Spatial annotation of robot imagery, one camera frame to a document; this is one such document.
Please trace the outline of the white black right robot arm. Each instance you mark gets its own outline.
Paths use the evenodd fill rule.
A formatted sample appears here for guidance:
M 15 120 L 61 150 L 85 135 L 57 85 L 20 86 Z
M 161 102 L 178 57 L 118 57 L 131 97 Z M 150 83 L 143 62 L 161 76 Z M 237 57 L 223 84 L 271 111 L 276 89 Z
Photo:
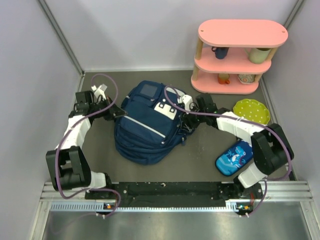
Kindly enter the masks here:
M 291 145 L 277 123 L 255 123 L 227 108 L 217 108 L 208 93 L 198 95 L 195 100 L 184 94 L 177 102 L 184 108 L 181 120 L 187 129 L 195 130 L 199 124 L 205 123 L 240 140 L 215 162 L 223 175 L 233 175 L 248 161 L 253 160 L 233 179 L 233 192 L 239 198 L 245 198 L 251 193 L 253 185 L 294 159 Z

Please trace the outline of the navy blue student backpack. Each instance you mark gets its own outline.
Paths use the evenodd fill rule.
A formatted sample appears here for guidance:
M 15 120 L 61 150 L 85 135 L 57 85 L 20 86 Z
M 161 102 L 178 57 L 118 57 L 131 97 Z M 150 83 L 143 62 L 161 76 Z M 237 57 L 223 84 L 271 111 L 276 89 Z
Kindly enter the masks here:
M 127 112 L 114 126 L 115 148 L 124 158 L 141 165 L 161 161 L 193 130 L 183 125 L 182 111 L 172 105 L 185 96 L 183 90 L 154 81 L 141 81 L 121 103 Z

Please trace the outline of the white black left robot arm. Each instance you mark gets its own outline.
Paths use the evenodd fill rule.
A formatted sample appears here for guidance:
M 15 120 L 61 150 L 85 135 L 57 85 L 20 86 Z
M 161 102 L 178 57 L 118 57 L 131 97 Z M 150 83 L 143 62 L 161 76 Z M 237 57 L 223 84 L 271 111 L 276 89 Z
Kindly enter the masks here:
M 52 186 L 56 191 L 96 189 L 97 194 L 106 199 L 114 191 L 111 179 L 107 173 L 90 169 L 82 146 L 94 120 L 115 121 L 128 113 L 116 104 L 110 106 L 112 99 L 103 94 L 95 101 L 90 90 L 77 92 L 75 97 L 62 143 L 45 155 Z

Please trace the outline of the blue dinosaur pencil case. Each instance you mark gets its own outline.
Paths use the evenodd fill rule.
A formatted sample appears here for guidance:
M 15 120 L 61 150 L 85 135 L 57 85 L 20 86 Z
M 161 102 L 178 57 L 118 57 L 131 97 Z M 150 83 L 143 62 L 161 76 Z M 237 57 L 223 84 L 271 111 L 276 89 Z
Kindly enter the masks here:
M 229 177 L 237 173 L 252 158 L 252 146 L 244 140 L 239 140 L 216 159 L 215 167 L 222 175 Z

